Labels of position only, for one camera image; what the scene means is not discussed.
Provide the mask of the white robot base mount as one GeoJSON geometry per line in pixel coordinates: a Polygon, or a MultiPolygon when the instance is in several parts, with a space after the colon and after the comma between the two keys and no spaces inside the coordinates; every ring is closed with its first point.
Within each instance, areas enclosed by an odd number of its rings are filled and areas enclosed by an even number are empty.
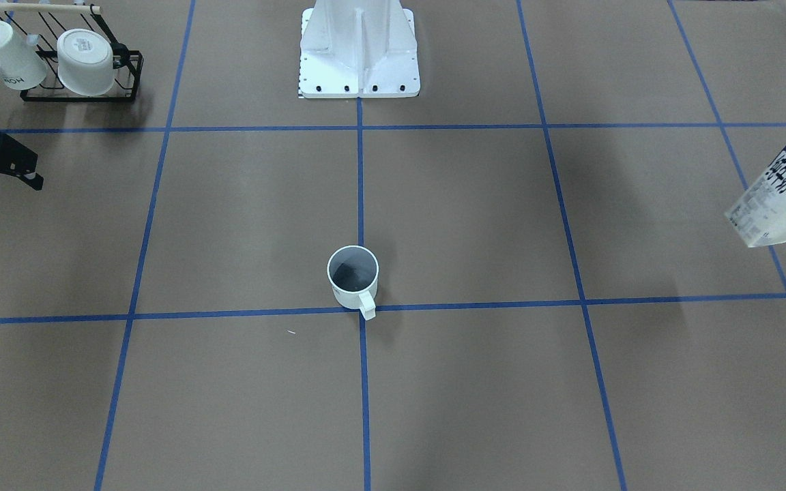
{"type": "Polygon", "coordinates": [[[297,94],[412,98],[421,92],[415,16],[399,1],[317,1],[300,23],[297,94]]]}

